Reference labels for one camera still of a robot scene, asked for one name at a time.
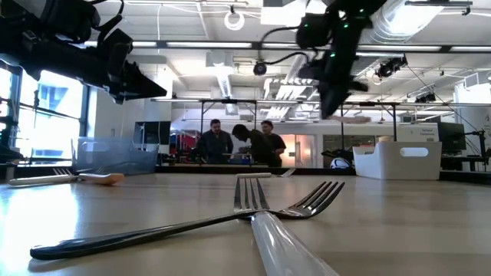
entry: man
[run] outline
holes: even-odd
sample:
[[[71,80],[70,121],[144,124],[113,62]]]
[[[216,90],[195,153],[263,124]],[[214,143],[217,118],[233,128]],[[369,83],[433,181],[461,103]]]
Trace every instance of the man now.
[[[226,164],[230,156],[223,154],[232,153],[232,138],[222,131],[220,120],[213,119],[209,126],[210,130],[203,133],[198,142],[199,152],[208,164]]]
[[[281,165],[268,138],[259,130],[248,130],[246,126],[238,124],[233,127],[232,135],[242,142],[247,142],[247,139],[251,140],[252,158],[257,163],[265,163],[269,167]]]
[[[278,134],[274,134],[272,132],[274,128],[272,121],[263,121],[261,123],[261,128],[264,135],[268,137],[269,143],[273,147],[276,156],[278,156],[279,158],[279,165],[282,166],[282,158],[280,157],[280,155],[282,155],[286,150],[285,142],[283,142],[283,139]]]

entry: white plastic bin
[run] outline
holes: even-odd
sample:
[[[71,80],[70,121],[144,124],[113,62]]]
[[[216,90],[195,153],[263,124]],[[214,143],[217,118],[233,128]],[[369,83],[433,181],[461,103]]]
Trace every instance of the white plastic bin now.
[[[357,176],[375,179],[438,180],[441,142],[379,142],[354,147]]]

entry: monitor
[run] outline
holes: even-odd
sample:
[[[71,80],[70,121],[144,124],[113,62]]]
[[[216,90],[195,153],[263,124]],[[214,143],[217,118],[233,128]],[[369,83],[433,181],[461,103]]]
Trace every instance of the monitor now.
[[[438,137],[442,143],[442,151],[456,152],[467,148],[461,123],[438,123]]]

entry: fork handle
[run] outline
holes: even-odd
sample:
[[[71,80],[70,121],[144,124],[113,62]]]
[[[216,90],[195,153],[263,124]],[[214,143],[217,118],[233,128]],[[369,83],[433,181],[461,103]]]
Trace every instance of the fork handle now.
[[[64,258],[77,258],[97,253],[113,251],[133,245],[142,245],[154,242],[170,235],[189,230],[228,222],[234,219],[244,219],[257,213],[255,211],[238,212],[231,215],[223,215],[194,222],[184,222],[134,232],[126,232],[114,235],[105,235],[93,238],[76,238],[58,242],[56,245],[38,245],[31,249],[31,257],[38,260],[59,260]]]
[[[38,177],[28,177],[22,179],[12,179],[8,181],[8,184],[11,186],[23,186],[23,185],[45,184],[45,183],[65,183],[65,182],[72,182],[76,178],[77,178],[76,176],[71,176],[71,175],[38,176]]]

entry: wooden table surface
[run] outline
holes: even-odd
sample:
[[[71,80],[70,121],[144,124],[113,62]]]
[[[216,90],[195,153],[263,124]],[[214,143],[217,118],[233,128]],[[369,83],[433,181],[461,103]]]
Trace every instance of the wooden table surface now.
[[[324,180],[334,203],[289,227],[341,276],[491,275],[491,188],[340,176],[263,179],[272,209]],[[252,230],[227,222],[166,240],[62,261],[33,245],[204,219],[232,211],[235,176],[153,174],[116,187],[0,185],[0,275],[265,275]]]

